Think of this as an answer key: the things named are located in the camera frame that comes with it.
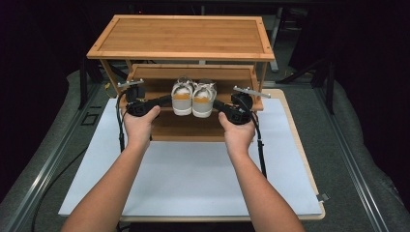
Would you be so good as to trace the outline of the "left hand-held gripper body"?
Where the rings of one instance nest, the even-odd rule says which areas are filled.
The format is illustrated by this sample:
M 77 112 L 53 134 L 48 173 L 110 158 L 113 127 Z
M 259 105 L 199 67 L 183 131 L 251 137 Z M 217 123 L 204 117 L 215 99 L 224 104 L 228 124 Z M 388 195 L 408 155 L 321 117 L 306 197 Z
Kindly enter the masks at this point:
M 124 83 L 119 83 L 118 86 L 124 89 L 126 109 L 129 114 L 135 117 L 146 115 L 154 106 L 160 105 L 159 99 L 146 100 L 145 89 L 141 87 L 143 79 L 128 80 Z

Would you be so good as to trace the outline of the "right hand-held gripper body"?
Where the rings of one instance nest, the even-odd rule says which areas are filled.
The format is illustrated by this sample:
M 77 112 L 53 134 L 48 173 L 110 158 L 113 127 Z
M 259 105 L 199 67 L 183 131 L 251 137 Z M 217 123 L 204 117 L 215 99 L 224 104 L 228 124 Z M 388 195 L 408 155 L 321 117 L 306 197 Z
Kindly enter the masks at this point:
M 226 104 L 223 112 L 228 121 L 234 125 L 244 125 L 252 119 L 252 97 L 270 98 L 270 94 L 264 94 L 247 88 L 234 86 L 234 94 L 231 95 L 231 104 Z

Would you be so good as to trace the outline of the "white and grey sneaker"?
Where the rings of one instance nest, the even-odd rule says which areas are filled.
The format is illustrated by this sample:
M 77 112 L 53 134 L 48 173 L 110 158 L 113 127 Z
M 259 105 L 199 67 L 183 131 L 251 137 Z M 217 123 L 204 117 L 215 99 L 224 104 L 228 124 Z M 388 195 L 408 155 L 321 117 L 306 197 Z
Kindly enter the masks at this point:
M 198 118 L 207 118 L 213 110 L 217 96 L 216 83 L 210 79 L 201 79 L 195 84 L 192 97 L 192 114 Z
M 193 94 L 193 81 L 186 77 L 180 77 L 173 85 L 171 91 L 173 111 L 178 116 L 191 114 Z

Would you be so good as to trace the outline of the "three-tier wooden shoe rack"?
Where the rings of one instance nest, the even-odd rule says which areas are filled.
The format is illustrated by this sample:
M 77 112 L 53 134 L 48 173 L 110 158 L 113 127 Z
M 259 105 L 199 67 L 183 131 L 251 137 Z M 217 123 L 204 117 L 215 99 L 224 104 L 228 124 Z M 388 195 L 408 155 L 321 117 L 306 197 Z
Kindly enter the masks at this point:
M 145 99 L 170 95 L 182 76 L 195 84 L 216 83 L 215 100 L 231 104 L 234 86 L 261 93 L 265 68 L 275 58 L 259 16 L 130 15 L 118 14 L 87 53 L 101 61 L 118 95 L 116 105 L 126 108 L 119 83 L 143 79 Z M 252 117 L 262 110 L 261 97 L 252 97 Z M 223 128 L 213 108 L 207 118 L 178 116 L 171 105 L 161 107 L 154 122 L 156 141 L 221 142 Z

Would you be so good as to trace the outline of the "person's right hand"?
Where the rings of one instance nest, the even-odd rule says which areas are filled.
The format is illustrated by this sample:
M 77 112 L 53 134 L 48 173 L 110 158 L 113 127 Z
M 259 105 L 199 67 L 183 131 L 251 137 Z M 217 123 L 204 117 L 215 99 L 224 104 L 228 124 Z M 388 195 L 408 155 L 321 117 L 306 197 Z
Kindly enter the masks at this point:
M 219 120 L 224 129 L 224 140 L 228 155 L 235 157 L 247 154 L 249 152 L 249 145 L 255 135 L 254 123 L 234 125 L 228 121 L 223 112 L 219 113 Z

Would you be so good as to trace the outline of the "person's left hand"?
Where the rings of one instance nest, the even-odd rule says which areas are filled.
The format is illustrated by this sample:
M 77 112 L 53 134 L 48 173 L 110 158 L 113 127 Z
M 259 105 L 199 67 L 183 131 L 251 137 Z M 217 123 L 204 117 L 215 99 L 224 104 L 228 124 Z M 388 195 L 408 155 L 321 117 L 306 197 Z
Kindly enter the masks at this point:
M 151 141 L 152 123 L 160 112 L 161 108 L 154 106 L 146 115 L 136 117 L 129 114 L 125 107 L 121 109 L 128 137 L 127 149 L 146 150 L 148 148 Z

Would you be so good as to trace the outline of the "black metal stand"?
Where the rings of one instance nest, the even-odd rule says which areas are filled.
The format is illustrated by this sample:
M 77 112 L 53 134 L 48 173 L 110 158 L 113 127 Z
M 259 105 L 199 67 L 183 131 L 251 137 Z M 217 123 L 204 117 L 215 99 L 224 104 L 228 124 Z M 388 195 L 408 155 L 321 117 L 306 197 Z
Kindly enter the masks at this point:
M 310 82 L 310 85 L 315 87 L 323 87 L 326 86 L 325 91 L 325 105 L 328 111 L 333 114 L 333 100 L 334 100 L 334 86 L 335 86 L 335 64 L 332 61 L 330 56 L 326 56 L 325 58 L 319 59 L 308 65 L 305 68 L 287 76 L 286 78 L 277 81 L 277 84 L 288 84 L 292 81 L 296 80 L 297 78 L 301 77 L 305 73 L 309 71 L 315 71 L 313 74 L 313 79 Z
M 82 109 L 88 101 L 88 78 L 94 79 L 94 68 L 85 56 L 80 59 L 79 65 L 80 102 L 78 108 Z

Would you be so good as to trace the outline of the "grey metal stand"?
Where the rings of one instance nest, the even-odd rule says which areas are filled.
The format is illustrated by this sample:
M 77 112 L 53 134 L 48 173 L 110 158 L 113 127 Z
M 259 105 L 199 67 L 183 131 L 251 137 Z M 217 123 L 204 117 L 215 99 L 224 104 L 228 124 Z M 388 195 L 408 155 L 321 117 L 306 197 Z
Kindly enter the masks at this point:
M 279 27 L 281 23 L 281 15 L 282 15 L 282 8 L 278 8 L 277 13 L 274 15 L 272 32 L 270 35 L 271 48 L 274 48 L 276 45 L 278 31 L 279 31 Z M 270 69 L 273 73 L 277 73 L 279 71 L 277 59 L 274 59 L 270 63 Z

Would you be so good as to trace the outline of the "white table mat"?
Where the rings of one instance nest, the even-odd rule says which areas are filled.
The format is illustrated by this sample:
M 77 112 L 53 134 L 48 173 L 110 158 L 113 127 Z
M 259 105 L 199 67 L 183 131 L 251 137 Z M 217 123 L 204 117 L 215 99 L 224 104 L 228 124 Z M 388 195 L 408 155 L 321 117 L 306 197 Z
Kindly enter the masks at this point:
M 69 215 L 120 154 L 116 101 L 106 104 L 88 150 L 59 210 Z M 269 182 L 299 217 L 324 209 L 294 139 L 285 108 L 265 99 L 258 113 Z M 150 143 L 132 186 L 125 217 L 244 217 L 248 210 L 223 142 Z

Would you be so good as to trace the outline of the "metal floor rail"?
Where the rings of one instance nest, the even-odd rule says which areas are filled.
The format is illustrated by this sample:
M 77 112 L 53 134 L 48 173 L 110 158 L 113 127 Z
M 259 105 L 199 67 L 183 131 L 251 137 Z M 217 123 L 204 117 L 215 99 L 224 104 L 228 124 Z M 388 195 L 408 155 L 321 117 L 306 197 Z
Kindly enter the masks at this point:
M 0 203 L 0 232 L 22 231 L 23 224 L 39 202 L 67 150 L 76 127 L 85 116 L 85 110 L 100 88 L 100 84 L 92 84 L 86 94 L 88 100 L 79 109 L 79 92 L 73 85 L 70 86 L 69 93 L 43 142 Z
M 329 121 L 331 128 L 336 135 L 337 143 L 340 146 L 342 152 L 342 159 L 347 168 L 349 176 L 353 182 L 356 192 L 364 206 L 366 215 L 372 225 L 374 232 L 390 232 L 386 221 L 384 220 L 375 199 L 368 187 L 368 184 L 363 176 L 363 173 L 357 164 L 353 153 L 347 143 L 347 140 L 341 130 L 341 127 L 337 121 L 337 117 L 330 112 L 326 105 L 325 93 L 322 89 L 314 89 L 316 98 L 319 99 L 319 103 Z

